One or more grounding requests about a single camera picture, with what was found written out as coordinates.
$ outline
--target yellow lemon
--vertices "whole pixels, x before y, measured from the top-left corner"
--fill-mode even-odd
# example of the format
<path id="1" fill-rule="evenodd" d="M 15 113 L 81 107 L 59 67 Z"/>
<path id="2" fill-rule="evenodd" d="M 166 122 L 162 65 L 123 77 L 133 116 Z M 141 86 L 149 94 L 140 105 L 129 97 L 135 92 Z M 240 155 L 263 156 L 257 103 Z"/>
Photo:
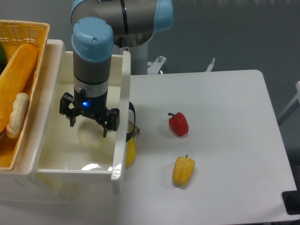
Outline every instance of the yellow lemon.
<path id="1" fill-rule="evenodd" d="M 135 141 L 133 140 L 133 138 L 130 138 L 129 141 L 127 142 L 125 166 L 130 166 L 133 164 L 135 160 L 135 153 L 136 153 Z"/>

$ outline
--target blue led light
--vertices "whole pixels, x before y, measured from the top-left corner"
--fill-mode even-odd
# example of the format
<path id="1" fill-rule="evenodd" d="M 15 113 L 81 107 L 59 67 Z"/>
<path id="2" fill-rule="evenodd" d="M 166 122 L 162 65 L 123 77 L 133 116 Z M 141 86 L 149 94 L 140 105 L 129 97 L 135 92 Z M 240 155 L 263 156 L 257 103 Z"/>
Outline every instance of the blue led light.
<path id="1" fill-rule="evenodd" d="M 85 106 L 85 107 L 88 107 L 88 106 L 90 105 L 89 102 L 83 102 L 82 104 L 83 104 L 83 106 Z"/>

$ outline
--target red bell pepper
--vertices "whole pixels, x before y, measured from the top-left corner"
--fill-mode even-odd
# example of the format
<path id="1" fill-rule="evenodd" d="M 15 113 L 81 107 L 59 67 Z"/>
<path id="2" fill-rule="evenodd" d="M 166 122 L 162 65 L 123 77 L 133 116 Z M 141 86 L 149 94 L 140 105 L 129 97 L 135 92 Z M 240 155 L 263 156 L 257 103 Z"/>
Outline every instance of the red bell pepper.
<path id="1" fill-rule="evenodd" d="M 172 116 L 169 119 L 169 125 L 175 134 L 181 137 L 188 133 L 188 122 L 182 113 L 178 112 L 175 115 L 169 113 L 169 116 Z"/>

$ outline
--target yellow bell pepper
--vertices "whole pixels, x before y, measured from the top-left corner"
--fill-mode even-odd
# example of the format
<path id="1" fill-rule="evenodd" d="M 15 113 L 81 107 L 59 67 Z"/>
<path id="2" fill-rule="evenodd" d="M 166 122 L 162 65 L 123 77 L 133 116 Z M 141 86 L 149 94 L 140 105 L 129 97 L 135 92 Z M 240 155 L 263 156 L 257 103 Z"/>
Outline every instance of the yellow bell pepper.
<path id="1" fill-rule="evenodd" d="M 195 161 L 188 158 L 179 156 L 175 162 L 173 169 L 173 181 L 177 185 L 185 185 L 188 183 L 194 171 Z"/>

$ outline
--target plastic fruit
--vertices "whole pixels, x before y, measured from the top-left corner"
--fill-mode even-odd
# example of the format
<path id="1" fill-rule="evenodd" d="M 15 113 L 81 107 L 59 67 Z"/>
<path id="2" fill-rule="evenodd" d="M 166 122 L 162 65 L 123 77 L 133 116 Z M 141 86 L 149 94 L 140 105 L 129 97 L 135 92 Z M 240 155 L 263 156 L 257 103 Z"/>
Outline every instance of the plastic fruit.
<path id="1" fill-rule="evenodd" d="M 188 183 L 194 171 L 195 161 L 179 156 L 175 162 L 173 170 L 173 181 L 177 185 L 185 185 Z"/>
<path id="2" fill-rule="evenodd" d="M 174 133 L 179 137 L 186 135 L 188 133 L 188 122 L 185 116 L 180 112 L 176 114 L 169 113 L 169 116 L 172 116 L 169 119 L 169 125 Z"/>
<path id="3" fill-rule="evenodd" d="M 135 160 L 136 147 L 133 138 L 127 142 L 126 161 L 125 166 L 131 166 Z"/>
<path id="4" fill-rule="evenodd" d="M 17 138 L 19 136 L 28 102 L 29 96 L 26 93 L 16 95 L 13 111 L 9 116 L 9 124 L 6 126 L 6 134 L 9 138 Z"/>
<path id="5" fill-rule="evenodd" d="M 9 123 L 13 103 L 21 93 L 38 61 L 38 49 L 31 44 L 22 44 L 13 54 L 0 76 L 0 133 Z"/>

